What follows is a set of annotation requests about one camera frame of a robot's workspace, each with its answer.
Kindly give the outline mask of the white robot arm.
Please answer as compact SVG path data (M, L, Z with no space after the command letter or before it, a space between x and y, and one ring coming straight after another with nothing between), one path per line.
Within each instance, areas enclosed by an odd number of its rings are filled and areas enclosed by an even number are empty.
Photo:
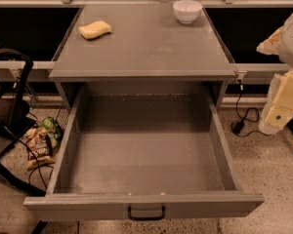
M278 55L291 67L284 75L273 76L267 103L260 116L259 130L265 135L274 135L293 118L293 13L282 27L258 45L256 51Z

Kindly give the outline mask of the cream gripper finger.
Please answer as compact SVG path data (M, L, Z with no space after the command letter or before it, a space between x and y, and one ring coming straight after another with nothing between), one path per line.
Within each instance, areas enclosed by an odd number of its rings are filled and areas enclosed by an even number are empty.
M264 55L278 55L279 54L279 46L280 46L280 35L281 35L282 27L277 29L269 38L260 43L256 48L258 53Z

